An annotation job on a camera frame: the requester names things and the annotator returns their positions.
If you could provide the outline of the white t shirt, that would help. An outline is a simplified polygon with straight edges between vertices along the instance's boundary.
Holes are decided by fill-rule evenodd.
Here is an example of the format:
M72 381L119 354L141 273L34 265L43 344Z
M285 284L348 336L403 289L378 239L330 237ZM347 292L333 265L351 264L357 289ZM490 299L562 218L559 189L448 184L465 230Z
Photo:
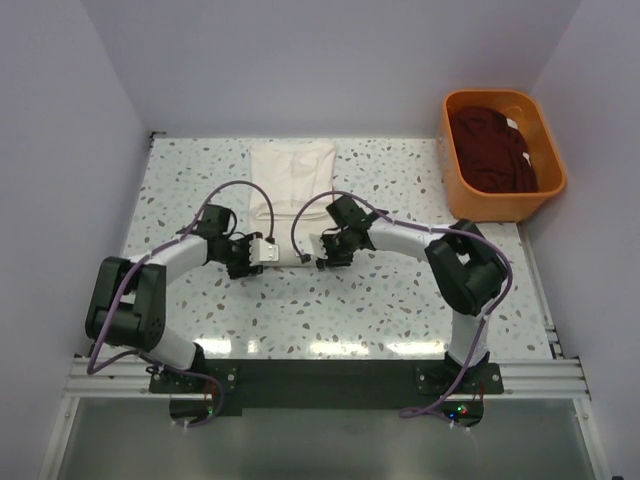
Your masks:
M292 247L291 226L298 218L295 239L302 243L335 223L326 211L330 196L305 207L314 196L333 189L336 146L327 140L304 143L264 142L250 149L250 181L265 191L253 190L248 208L252 232L273 234L279 248L278 267L302 265Z

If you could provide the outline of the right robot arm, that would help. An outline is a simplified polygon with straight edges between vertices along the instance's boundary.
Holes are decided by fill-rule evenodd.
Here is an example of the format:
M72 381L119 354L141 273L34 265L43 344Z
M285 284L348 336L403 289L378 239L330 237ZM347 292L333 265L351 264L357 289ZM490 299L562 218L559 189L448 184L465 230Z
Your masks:
M431 382L433 388L460 388L478 377L489 359L489 317L513 283L506 256L469 220L444 227L393 220L383 210L365 212L350 196L326 210L336 227L320 236L320 268L349 266L359 250L398 253L429 265L452 310L452 333L444 359L422 373L418 387Z

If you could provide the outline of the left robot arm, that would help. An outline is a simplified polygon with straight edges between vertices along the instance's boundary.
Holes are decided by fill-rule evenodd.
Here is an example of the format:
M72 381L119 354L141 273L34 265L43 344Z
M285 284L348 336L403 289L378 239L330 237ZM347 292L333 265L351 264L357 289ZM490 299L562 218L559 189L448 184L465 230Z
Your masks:
M136 355L171 372L204 379L203 348L166 324L167 287L210 262L226 268L231 279L259 275L278 258L273 232L252 232L235 239L229 223L235 213L207 204L195 220L161 246L135 257L102 261L85 320L93 341L87 373Z

